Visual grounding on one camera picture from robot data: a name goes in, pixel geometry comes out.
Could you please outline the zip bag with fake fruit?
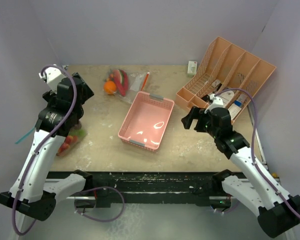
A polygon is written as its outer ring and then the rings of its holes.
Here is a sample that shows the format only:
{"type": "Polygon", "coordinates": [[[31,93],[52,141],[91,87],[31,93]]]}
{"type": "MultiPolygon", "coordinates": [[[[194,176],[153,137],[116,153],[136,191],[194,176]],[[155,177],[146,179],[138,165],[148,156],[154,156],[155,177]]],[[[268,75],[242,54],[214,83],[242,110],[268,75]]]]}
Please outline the zip bag with fake fruit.
{"type": "Polygon", "coordinates": [[[79,121],[74,127],[72,127],[66,136],[63,144],[58,149],[56,156],[63,157],[68,154],[78,143],[80,143],[85,136],[87,131],[83,128],[82,122],[79,121]]]}

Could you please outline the pink plastic basket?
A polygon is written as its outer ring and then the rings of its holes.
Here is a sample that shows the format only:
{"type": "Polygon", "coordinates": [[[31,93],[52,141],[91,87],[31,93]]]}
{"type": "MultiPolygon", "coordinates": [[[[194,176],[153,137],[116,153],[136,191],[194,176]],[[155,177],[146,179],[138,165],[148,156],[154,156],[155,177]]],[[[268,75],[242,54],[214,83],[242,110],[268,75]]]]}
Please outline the pink plastic basket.
{"type": "Polygon", "coordinates": [[[118,132],[122,142],[156,152],[160,147],[175,102],[160,95],[136,94],[118,132]]]}

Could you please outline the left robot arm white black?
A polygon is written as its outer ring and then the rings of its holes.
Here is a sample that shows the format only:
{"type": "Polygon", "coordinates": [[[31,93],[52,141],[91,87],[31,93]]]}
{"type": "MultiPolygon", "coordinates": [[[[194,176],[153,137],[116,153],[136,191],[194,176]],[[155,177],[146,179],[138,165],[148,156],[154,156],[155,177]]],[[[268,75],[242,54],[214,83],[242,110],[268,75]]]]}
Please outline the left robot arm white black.
{"type": "Polygon", "coordinates": [[[25,161],[31,166],[24,165],[10,190],[0,193],[0,204],[39,221],[45,221],[56,204],[67,197],[76,193],[88,196],[93,191],[93,176],[81,170],[75,170],[67,178],[50,186],[45,185],[59,148],[71,128],[84,115],[82,105],[94,95],[77,72],[72,77],[77,99],[70,116],[55,133],[49,135],[66,115],[73,101],[72,83],[69,78],[63,77],[57,84],[56,92],[50,90],[42,96],[47,106],[38,115],[32,146],[25,161]]]}

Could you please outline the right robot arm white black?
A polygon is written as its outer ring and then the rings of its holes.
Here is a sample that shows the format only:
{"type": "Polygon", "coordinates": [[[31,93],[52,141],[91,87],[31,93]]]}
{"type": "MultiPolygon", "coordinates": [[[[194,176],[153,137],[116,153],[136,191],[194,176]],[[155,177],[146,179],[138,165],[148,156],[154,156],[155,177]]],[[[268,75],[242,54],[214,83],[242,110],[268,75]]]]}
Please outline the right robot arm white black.
{"type": "Polygon", "coordinates": [[[292,196],[265,169],[248,141],[233,129],[227,109],[194,106],[182,118],[183,127],[189,129],[193,120],[197,121],[194,130],[209,134],[217,149],[240,168],[250,183],[247,186],[231,171],[223,170],[213,176],[212,190],[216,195],[235,197],[256,216],[261,229],[271,238],[300,224],[300,196],[292,196]]]}

